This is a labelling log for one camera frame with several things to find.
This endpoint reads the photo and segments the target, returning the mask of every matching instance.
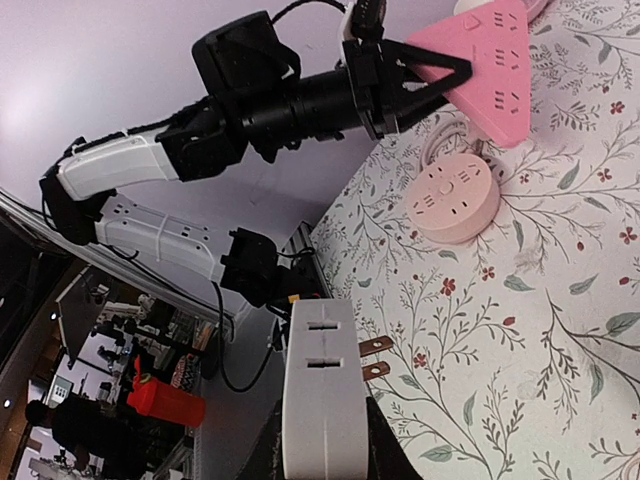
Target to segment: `tablecloth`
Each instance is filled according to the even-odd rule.
[[[616,479],[640,447],[640,2],[556,0],[530,53],[530,139],[483,145],[502,201],[479,237],[405,213],[453,108],[383,140],[313,232],[361,339],[395,342],[372,391],[424,478]]]

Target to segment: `green leaf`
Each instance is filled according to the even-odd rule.
[[[457,255],[454,252],[452,252],[451,250],[440,250],[438,252],[438,256],[440,258],[452,258],[456,262],[458,261]]]
[[[621,313],[615,317],[611,317],[607,322],[607,332],[611,337],[626,332],[640,320],[640,312]]]
[[[420,390],[420,385],[418,385],[418,382],[416,382],[411,375],[400,375],[400,380],[402,380],[405,385]]]
[[[611,213],[611,210],[609,210],[605,204],[603,204],[602,202],[596,200],[593,197],[585,197],[584,201],[587,202],[591,206],[594,206],[594,207],[599,208],[601,210],[606,210],[607,212]]]
[[[551,25],[545,25],[540,30],[538,30],[538,33],[536,33],[536,35],[542,35],[543,33],[547,33],[551,31],[551,28],[552,28]]]
[[[424,452],[420,455],[420,458],[426,458],[432,462],[448,462],[453,456],[450,445],[442,445],[441,447],[432,448],[428,452]]]
[[[596,278],[598,278],[598,275],[587,278],[584,282],[574,283],[569,287],[569,293],[571,293],[571,295],[582,295],[591,288],[591,285],[596,281]]]
[[[464,417],[464,423],[466,423],[469,426],[473,425],[473,406],[475,405],[475,403],[476,403],[476,394],[474,393],[469,397],[469,400],[464,402],[464,408],[462,409],[462,416]]]
[[[504,286],[516,292],[530,292],[535,290],[535,288],[531,288],[524,283],[520,277],[516,277],[515,275],[509,275],[504,281]]]
[[[600,367],[595,363],[591,364],[589,372],[591,373],[591,402],[589,402],[589,404],[591,404],[595,398],[600,395],[604,387],[604,376],[602,375]]]
[[[520,251],[522,251],[522,245],[524,245],[524,230],[522,230],[522,224],[514,220],[513,228],[516,229],[516,239],[518,240],[518,247],[520,247]]]
[[[566,190],[567,188],[569,188],[578,176],[578,173],[580,173],[580,161],[578,161],[578,163],[576,163],[576,166],[569,170],[564,175],[564,177],[562,177],[562,180],[560,180],[560,183],[558,183],[558,188],[560,190]]]
[[[600,65],[607,61],[610,53],[611,45],[609,45],[607,42],[604,42],[604,45],[602,45],[602,50],[600,50],[600,53],[598,54],[598,62],[600,63]]]
[[[589,42],[587,41],[586,38],[584,38],[582,35],[574,35],[575,39],[578,40],[580,43],[584,43],[587,47],[590,47],[591,45],[589,45]]]

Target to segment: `red container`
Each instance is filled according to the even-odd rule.
[[[141,377],[139,363],[137,359],[138,375],[134,382],[133,393],[130,393],[127,399],[129,406],[135,408],[140,415],[159,418],[186,427],[198,428],[202,425],[207,409],[203,398],[162,383],[150,375]]]

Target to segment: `robotic arm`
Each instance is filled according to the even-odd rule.
[[[229,254],[209,246],[216,232],[137,205],[117,189],[167,180],[214,177],[239,163],[251,146],[269,162],[308,138],[343,138],[359,126],[372,139],[403,132],[447,103],[443,93],[472,75],[467,60],[382,39],[384,0],[350,5],[343,65],[301,79],[300,58],[280,43],[266,12],[215,30],[193,47],[208,95],[170,118],[86,142],[77,139],[40,181],[58,231],[78,245],[99,243],[144,252],[185,266],[262,306],[315,291],[278,266],[268,238],[239,229]],[[411,68],[451,70],[422,83]]]

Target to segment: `pink triangular object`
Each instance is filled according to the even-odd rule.
[[[495,0],[412,35],[416,47],[471,61],[473,76],[445,97],[500,147],[527,139],[531,127],[531,62],[527,11],[521,0]],[[421,66],[435,82],[450,73]]]

